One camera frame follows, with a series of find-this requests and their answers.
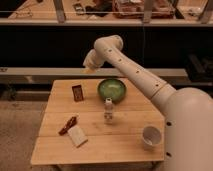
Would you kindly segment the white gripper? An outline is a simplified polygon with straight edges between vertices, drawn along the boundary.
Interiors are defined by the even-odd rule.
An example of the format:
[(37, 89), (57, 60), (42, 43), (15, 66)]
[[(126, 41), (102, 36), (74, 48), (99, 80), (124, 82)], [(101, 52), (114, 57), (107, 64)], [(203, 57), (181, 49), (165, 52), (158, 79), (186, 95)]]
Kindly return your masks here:
[(85, 57), (83, 66), (85, 73), (93, 73), (103, 65), (103, 59), (99, 57), (94, 49), (90, 50)]

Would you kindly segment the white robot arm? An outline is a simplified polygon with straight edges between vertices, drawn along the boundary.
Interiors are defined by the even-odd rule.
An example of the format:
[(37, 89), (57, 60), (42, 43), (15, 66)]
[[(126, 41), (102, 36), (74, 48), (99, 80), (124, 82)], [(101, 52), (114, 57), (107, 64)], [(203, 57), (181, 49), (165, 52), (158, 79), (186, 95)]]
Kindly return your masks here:
[(118, 35), (94, 42), (83, 65), (96, 70), (108, 62), (165, 117), (163, 171), (213, 171), (213, 98), (197, 88), (171, 84), (122, 53)]

